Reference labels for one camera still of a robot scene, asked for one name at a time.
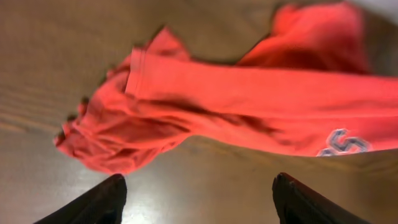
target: crumpled red fabric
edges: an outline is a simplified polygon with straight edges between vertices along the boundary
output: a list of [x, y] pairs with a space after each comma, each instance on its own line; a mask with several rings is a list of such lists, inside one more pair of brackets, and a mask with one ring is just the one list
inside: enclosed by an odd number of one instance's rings
[[55, 144], [109, 174], [193, 135], [291, 156], [396, 148], [398, 80], [369, 75], [362, 23], [346, 2], [285, 6], [235, 66], [194, 61], [165, 28], [108, 72]]

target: red fabric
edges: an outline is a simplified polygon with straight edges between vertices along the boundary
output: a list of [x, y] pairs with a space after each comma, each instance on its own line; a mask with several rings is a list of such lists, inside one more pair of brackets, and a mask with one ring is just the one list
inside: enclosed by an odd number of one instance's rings
[[236, 66], [193, 61], [164, 29], [108, 73], [56, 145], [110, 174], [192, 135], [291, 156], [354, 153], [358, 141], [366, 151], [395, 148], [398, 80], [364, 75], [362, 29], [348, 3], [286, 6], [271, 37]]

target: folded fabric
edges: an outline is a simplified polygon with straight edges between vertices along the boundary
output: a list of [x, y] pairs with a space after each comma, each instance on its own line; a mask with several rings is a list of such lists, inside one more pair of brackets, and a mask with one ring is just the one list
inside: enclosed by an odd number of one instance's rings
[[225, 66], [193, 61], [164, 29], [108, 72], [56, 146], [110, 174], [193, 135], [291, 156], [395, 148], [398, 80], [369, 75], [362, 35], [346, 2], [289, 5], [271, 37]]

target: brown wooden floor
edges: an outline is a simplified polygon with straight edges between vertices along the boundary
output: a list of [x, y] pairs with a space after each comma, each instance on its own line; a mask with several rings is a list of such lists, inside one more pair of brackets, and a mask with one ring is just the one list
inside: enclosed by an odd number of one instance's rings
[[[0, 0], [0, 223], [32, 223], [106, 177], [52, 136], [133, 44], [168, 24], [194, 56], [236, 60], [267, 34], [277, 2]], [[366, 18], [375, 71], [398, 74], [397, 28]], [[124, 223], [278, 223], [282, 171], [369, 221], [398, 221], [398, 151], [309, 159], [197, 137], [127, 177]]]

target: dark blurry object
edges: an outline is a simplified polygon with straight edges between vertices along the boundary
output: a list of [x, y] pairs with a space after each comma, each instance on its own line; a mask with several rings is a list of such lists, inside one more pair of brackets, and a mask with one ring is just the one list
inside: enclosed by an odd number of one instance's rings
[[120, 224], [126, 196], [126, 181], [115, 174], [35, 224]]
[[272, 184], [280, 224], [366, 224], [286, 173]]

